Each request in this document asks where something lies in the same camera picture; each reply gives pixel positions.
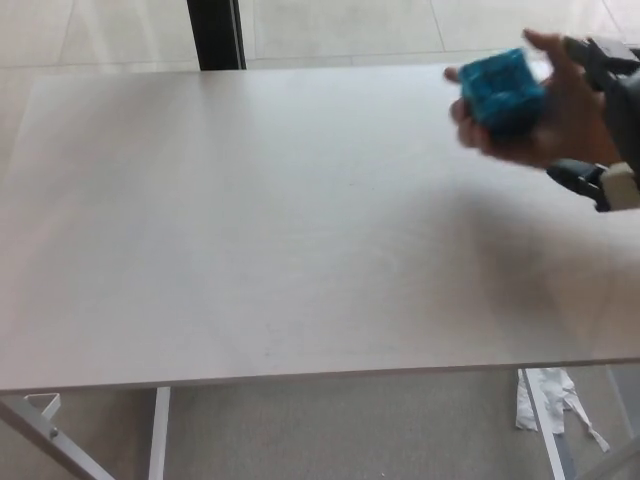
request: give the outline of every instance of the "hand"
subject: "hand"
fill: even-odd
[[[460,143],[484,155],[537,168],[547,168],[562,158],[604,165],[620,162],[602,118],[604,98],[583,80],[580,68],[564,50],[562,37],[531,30],[525,30],[524,37],[547,54],[553,67],[552,75],[542,82],[547,89],[547,109],[542,118],[526,137],[496,143],[473,121],[469,106],[460,98],[451,105]],[[457,68],[447,68],[444,76],[459,83]]]

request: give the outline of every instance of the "floor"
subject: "floor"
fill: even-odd
[[[248,68],[464,62],[524,26],[640,44],[638,0],[241,0]],[[197,70],[184,0],[0,0],[0,175],[39,76]],[[572,369],[597,429],[627,439],[604,368]],[[513,428],[513,372],[176,389],[166,478],[546,479]],[[63,395],[60,427],[118,479],[146,469],[149,391]],[[576,465],[602,453],[574,418]],[[68,475],[0,425],[0,476]],[[622,473],[619,480],[630,478]]]

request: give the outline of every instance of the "table frame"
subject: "table frame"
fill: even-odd
[[[606,480],[640,453],[640,435],[634,436],[632,434],[633,438],[626,445],[612,451],[607,458],[589,471],[578,475],[565,438],[561,435],[554,435],[551,430],[551,420],[544,407],[544,394],[540,388],[539,369],[525,369],[522,370],[522,373],[538,431],[542,435],[547,451],[549,478],[553,480]],[[610,375],[610,379],[616,391],[620,391],[613,375]],[[0,420],[20,433],[74,477],[80,480],[115,480],[52,423],[51,417],[60,407],[59,395],[52,395],[53,400],[42,412],[29,403],[29,396],[2,397],[0,398]],[[149,480],[164,478],[170,399],[171,387],[156,389],[151,453],[149,455]],[[624,399],[620,400],[626,414]]]

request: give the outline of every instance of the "gray carpet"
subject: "gray carpet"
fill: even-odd
[[[626,426],[603,368],[571,369],[612,446]],[[172,392],[167,480],[550,478],[541,437],[513,427],[513,372],[342,378]],[[63,395],[56,423],[117,479],[145,477],[150,391]],[[567,415],[576,467],[602,458]],[[70,478],[0,426],[2,479]],[[621,472],[616,480],[630,480]]]

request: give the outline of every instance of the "black window frame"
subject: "black window frame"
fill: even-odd
[[[200,70],[245,70],[238,0],[187,0]]]

